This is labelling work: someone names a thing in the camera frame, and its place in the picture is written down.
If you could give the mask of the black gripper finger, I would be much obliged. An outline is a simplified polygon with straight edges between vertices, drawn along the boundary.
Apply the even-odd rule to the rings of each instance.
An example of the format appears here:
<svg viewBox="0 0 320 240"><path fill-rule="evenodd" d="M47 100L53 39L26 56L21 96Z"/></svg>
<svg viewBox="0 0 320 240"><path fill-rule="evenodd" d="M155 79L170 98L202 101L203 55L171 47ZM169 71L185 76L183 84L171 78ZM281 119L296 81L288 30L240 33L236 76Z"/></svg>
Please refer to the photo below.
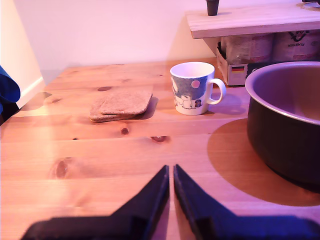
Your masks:
<svg viewBox="0 0 320 240"><path fill-rule="evenodd" d="M164 165L154 177L113 215L128 220L121 240L150 240L157 228L170 195L169 166Z"/></svg>
<svg viewBox="0 0 320 240"><path fill-rule="evenodd" d="M198 240L233 240L229 231L235 214L207 194L184 170L173 167L174 191Z"/></svg>

